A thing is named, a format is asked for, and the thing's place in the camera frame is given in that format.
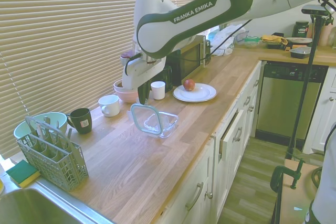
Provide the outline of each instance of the white cabinet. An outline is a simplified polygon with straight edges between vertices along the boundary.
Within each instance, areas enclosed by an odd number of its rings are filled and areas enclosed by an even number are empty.
[[[254,113],[255,113],[255,107],[256,107],[256,101],[257,101],[257,91],[258,88],[257,86],[254,86],[252,93],[250,96],[248,96],[249,98],[249,102],[248,103],[244,103],[244,132],[243,132],[243,152],[246,148],[247,142],[250,138],[251,135],[251,130],[252,130],[252,123],[253,123],[253,118],[254,118]]]
[[[208,178],[203,184],[199,198],[187,214],[183,224],[208,224],[210,223],[210,199],[207,196]]]
[[[214,140],[210,138],[158,223],[209,223],[211,202],[207,194],[212,192],[213,154]]]
[[[177,188],[159,224],[216,224],[251,133],[261,62]]]
[[[324,104],[322,118],[316,131],[316,139],[312,148],[315,150],[324,150],[324,144],[336,122],[336,93],[329,92],[329,97],[321,98]]]
[[[244,126],[244,110],[240,110],[235,118],[234,123],[227,131],[227,135],[223,139],[223,150],[225,150],[226,160],[229,160],[228,182],[227,186],[230,189],[232,182],[237,173],[239,163],[242,156],[242,134]]]
[[[329,67],[311,120],[303,153],[323,152],[324,143],[336,122],[335,99],[336,67]]]
[[[255,67],[243,86],[237,101],[231,106],[226,117],[219,124],[213,138],[219,145],[214,160],[214,201],[217,223],[228,192],[237,173],[245,146],[251,134],[252,123],[260,79],[261,62]]]

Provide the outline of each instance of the light blue bowl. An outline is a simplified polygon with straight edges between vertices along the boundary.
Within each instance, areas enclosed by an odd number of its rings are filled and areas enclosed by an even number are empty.
[[[54,128],[57,127],[57,121],[59,122],[59,129],[65,133],[67,131],[67,116],[60,112],[48,112],[40,115],[33,116],[34,119],[37,121],[43,122],[43,118],[47,116],[50,118],[50,125]],[[36,124],[34,122],[31,123],[32,127],[36,129]],[[19,124],[15,130],[14,130],[14,136],[19,139],[21,137],[24,137],[25,135],[28,135],[31,132],[28,124],[26,121],[23,121],[21,124]]]

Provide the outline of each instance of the kitchen sink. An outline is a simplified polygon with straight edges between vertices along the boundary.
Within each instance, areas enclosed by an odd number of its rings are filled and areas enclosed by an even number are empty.
[[[2,197],[0,216],[5,217],[7,223],[81,223],[37,190],[30,188],[16,190]]]
[[[19,188],[9,175],[0,175],[5,185],[0,194],[0,224],[113,224],[82,201],[39,177]]]

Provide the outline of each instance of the apple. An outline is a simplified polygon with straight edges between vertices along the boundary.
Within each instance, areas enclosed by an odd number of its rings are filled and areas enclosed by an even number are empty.
[[[186,91],[192,91],[195,88],[195,82],[192,79],[187,79],[184,81],[183,87]]]

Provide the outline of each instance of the green clamp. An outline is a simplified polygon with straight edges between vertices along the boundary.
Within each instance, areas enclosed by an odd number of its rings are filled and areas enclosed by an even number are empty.
[[[303,163],[304,163],[304,160],[302,158],[297,158],[297,159],[299,159],[300,162],[299,162],[299,165],[298,165],[296,170],[289,169],[289,168],[287,168],[283,165],[279,165],[279,166],[275,167],[275,169],[273,171],[273,174],[272,174],[271,182],[270,182],[271,189],[274,192],[276,192],[276,193],[278,192],[280,179],[281,179],[283,174],[287,174],[287,175],[293,177],[294,180],[293,180],[293,183],[290,186],[290,188],[296,189],[296,183],[298,182],[298,180],[301,177],[301,169],[302,169],[302,166],[303,166]]]

